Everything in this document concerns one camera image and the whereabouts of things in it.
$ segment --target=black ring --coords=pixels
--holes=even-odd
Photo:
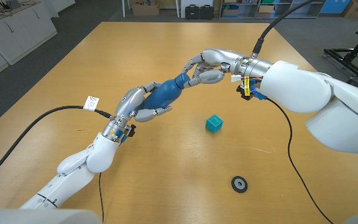
[[[244,181],[244,183],[246,184],[246,186],[245,186],[243,189],[239,189],[239,188],[236,187],[236,180],[237,180],[237,179],[241,179],[241,180]],[[236,192],[244,193],[244,192],[246,192],[247,189],[248,189],[248,183],[247,183],[247,181],[246,181],[244,178],[237,176],[237,177],[233,177],[233,179],[231,180],[231,187],[232,187]]]

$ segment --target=metal stand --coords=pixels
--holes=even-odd
[[[338,54],[338,52],[348,53],[345,57],[342,57]],[[348,68],[358,77],[358,67],[352,64],[353,59],[357,56],[358,53],[358,44],[354,49],[324,49],[324,53],[337,60],[339,63]]]

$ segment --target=black washer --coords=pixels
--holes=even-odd
[[[233,177],[231,180],[231,187],[239,193],[244,193],[248,189],[248,183],[247,181],[242,177]]]

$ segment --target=black case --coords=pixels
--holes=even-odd
[[[186,19],[198,19],[200,17],[200,7],[191,4],[185,8]]]
[[[214,17],[214,7],[205,5],[200,7],[200,19],[212,19]]]

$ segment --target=silver robotic hand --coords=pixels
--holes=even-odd
[[[185,65],[182,73],[187,73],[195,65],[193,78],[185,83],[185,88],[203,84],[214,84],[224,78],[225,73],[247,77],[262,77],[273,65],[272,62],[223,49],[206,49]]]
[[[166,106],[164,108],[155,109],[141,109],[145,100],[145,95],[156,90],[161,83],[152,82],[145,86],[139,86],[130,89],[119,102],[116,115],[110,118],[110,122],[103,131],[103,136],[109,139],[117,138],[116,133],[122,131],[125,136],[131,129],[126,124],[132,117],[138,122],[150,121],[154,117],[170,111],[172,107]]]

